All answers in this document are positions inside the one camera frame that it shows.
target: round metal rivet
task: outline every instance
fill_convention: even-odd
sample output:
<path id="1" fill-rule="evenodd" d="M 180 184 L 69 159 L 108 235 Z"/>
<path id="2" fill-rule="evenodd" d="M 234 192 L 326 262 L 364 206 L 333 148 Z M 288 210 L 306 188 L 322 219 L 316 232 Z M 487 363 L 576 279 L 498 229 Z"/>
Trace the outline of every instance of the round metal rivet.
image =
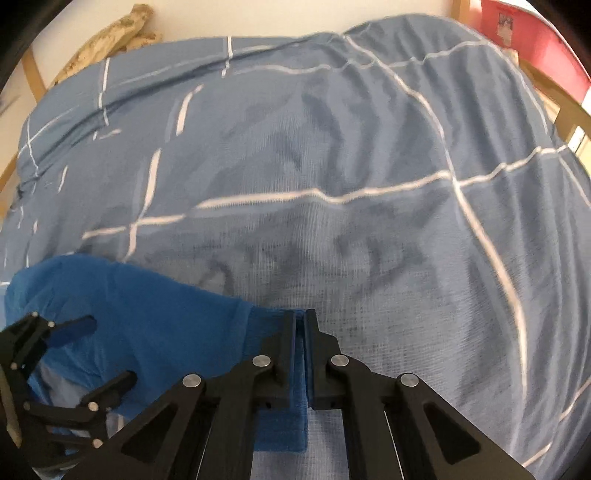
<path id="1" fill-rule="evenodd" d="M 271 359 L 266 355 L 257 355 L 252 359 L 252 364 L 255 367 L 268 367 L 271 364 Z"/>
<path id="2" fill-rule="evenodd" d="M 418 377 L 415 374 L 404 374 L 400 377 L 400 381 L 405 387 L 416 387 L 418 385 Z"/>
<path id="3" fill-rule="evenodd" d="M 185 378 L 183 378 L 183 385 L 187 388 L 198 387 L 200 383 L 201 377 L 197 374 L 186 375 Z"/>
<path id="4" fill-rule="evenodd" d="M 333 358 L 330 359 L 330 363 L 336 367 L 346 367 L 349 365 L 349 358 L 346 355 L 333 355 Z"/>

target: silver screw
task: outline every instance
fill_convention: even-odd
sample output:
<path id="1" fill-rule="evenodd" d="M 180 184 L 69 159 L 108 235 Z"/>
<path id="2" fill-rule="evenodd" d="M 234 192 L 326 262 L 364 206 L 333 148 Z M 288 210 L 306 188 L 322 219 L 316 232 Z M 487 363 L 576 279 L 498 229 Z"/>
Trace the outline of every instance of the silver screw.
<path id="1" fill-rule="evenodd" d="M 400 377 L 400 381 L 405 387 L 416 387 L 418 385 L 418 377 L 415 374 L 404 374 Z"/>
<path id="2" fill-rule="evenodd" d="M 349 358 L 345 355 L 333 355 L 330 359 L 330 363 L 336 367 L 346 367 L 349 365 Z"/>
<path id="3" fill-rule="evenodd" d="M 185 378 L 183 378 L 183 385 L 187 388 L 198 387 L 200 383 L 201 377 L 197 374 L 186 375 Z"/>
<path id="4" fill-rule="evenodd" d="M 268 367 L 271 364 L 271 359 L 266 355 L 257 355 L 252 359 L 252 364 L 255 367 Z"/>

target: wooden bed frame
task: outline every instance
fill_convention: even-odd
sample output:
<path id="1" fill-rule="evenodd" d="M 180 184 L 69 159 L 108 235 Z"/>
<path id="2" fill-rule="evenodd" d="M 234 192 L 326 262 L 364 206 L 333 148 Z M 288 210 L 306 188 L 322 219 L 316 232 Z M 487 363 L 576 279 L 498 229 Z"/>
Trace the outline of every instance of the wooden bed frame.
<path id="1" fill-rule="evenodd" d="M 458 22 L 468 25 L 470 0 L 451 0 L 450 16 Z M 35 100 L 38 102 L 47 92 L 31 49 L 21 59 L 27 82 Z M 591 138 L 591 116 L 563 88 L 551 80 L 526 60 L 520 59 L 519 66 L 530 78 L 536 89 L 556 104 L 558 112 L 555 125 L 558 134 L 568 143 L 577 127 L 581 127 Z M 0 218 L 3 218 L 11 201 L 10 196 L 16 183 L 17 156 L 14 155 L 4 171 L 0 172 Z"/>

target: bed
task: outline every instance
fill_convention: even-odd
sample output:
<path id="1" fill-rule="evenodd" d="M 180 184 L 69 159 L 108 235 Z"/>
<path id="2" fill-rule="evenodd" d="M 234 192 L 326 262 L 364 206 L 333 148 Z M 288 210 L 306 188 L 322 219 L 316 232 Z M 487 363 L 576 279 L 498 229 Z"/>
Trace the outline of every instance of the bed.
<path id="1" fill-rule="evenodd" d="M 27 119 L 1 286 L 81 252 L 314 307 L 344 353 L 416 372 L 558 478 L 591 431 L 591 184 L 561 132 L 523 70 L 448 18 L 148 47 Z M 347 478 L 341 429 L 309 412 L 308 449 L 258 452 L 252 477 Z"/>

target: mattress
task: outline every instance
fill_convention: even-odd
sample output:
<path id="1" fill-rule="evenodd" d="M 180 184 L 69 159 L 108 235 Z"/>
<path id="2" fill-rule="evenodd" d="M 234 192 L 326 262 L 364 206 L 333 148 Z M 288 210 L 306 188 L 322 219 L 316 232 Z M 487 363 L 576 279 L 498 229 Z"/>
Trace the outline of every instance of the mattress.
<path id="1" fill-rule="evenodd" d="M 52 89 L 20 146 L 4 287 L 79 252 L 315 308 L 344 353 L 417 373 L 538 479 L 591 432 L 589 178 L 464 26 L 147 47 Z M 252 477 L 348 478 L 340 414 L 309 412 L 308 438 Z"/>

